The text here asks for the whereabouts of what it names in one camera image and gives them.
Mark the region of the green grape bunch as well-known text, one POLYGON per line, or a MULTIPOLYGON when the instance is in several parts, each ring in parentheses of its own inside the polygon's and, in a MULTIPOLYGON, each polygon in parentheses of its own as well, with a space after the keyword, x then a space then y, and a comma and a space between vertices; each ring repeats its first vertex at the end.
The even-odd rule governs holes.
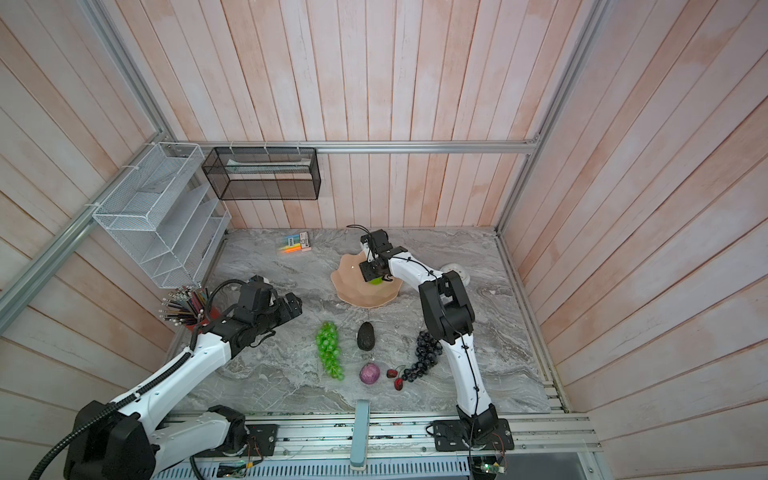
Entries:
POLYGON ((333 322, 324 322, 315 336, 315 343, 318 358, 325 373, 333 379, 342 381, 344 372, 340 363, 341 351, 336 325, 333 322))

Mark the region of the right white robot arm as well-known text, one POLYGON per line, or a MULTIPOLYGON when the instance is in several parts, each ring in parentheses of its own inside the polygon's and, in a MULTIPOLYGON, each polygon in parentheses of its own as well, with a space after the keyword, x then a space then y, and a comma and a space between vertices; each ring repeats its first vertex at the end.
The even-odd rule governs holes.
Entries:
POLYGON ((474 440, 492 433, 498 414, 482 381, 474 349, 475 312, 460 275, 425 265, 406 248, 393 246, 382 229, 364 229, 360 244, 365 281, 400 279, 418 291, 427 331, 448 359, 466 437, 474 440))

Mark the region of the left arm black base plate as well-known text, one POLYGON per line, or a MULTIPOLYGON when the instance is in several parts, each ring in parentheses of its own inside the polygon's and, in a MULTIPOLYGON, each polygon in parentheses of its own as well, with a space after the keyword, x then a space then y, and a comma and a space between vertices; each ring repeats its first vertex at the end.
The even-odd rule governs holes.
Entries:
POLYGON ((224 445, 204 450, 198 457, 270 457, 274 455, 278 440, 278 425, 266 423, 246 423, 246 434, 235 443, 230 440, 224 445))

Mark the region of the purple fig fruit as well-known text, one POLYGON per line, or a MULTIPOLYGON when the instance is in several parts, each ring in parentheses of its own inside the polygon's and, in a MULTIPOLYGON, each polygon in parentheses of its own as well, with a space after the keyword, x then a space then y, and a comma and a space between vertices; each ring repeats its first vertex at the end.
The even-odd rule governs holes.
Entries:
POLYGON ((359 372, 359 379, 365 385, 375 384, 381 375, 378 365, 373 362, 366 363, 359 372))

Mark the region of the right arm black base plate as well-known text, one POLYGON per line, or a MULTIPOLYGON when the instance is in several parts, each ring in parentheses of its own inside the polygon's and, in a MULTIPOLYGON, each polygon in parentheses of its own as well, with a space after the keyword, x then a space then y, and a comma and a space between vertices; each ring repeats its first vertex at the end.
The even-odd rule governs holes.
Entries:
POLYGON ((499 419, 492 430, 470 432, 461 420, 437 420, 431 422, 426 433, 434 440, 438 452, 472 450, 496 450, 506 452, 515 448, 509 422, 499 419))

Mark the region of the dark purple grape bunch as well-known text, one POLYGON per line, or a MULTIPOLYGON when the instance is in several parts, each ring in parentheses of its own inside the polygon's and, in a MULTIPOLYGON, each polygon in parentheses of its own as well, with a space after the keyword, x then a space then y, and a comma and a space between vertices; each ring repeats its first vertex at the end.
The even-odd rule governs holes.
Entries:
POLYGON ((400 378, 413 382, 425 376, 438 363, 442 353, 440 342, 428 331, 421 331, 417 337, 416 361, 402 371, 400 378))

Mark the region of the dark avocado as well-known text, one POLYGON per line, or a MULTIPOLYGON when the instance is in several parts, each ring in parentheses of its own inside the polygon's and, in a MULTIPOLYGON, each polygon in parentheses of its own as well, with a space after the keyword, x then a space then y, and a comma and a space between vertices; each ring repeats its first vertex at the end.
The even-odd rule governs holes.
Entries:
POLYGON ((364 322, 356 335, 357 347, 362 351, 372 351, 376 344, 374 326, 370 322, 364 322))

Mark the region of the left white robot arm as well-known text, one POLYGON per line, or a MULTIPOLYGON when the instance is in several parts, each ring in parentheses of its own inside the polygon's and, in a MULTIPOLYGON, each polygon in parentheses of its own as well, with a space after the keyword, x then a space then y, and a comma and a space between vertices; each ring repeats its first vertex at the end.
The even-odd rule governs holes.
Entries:
POLYGON ((302 301, 280 295, 264 277, 235 280, 237 302, 196 327, 180 354, 108 403, 93 401, 63 440, 67 479, 150 479, 196 454, 238 456, 250 446, 244 414, 223 405, 174 426, 162 422, 211 373, 299 317, 302 301))

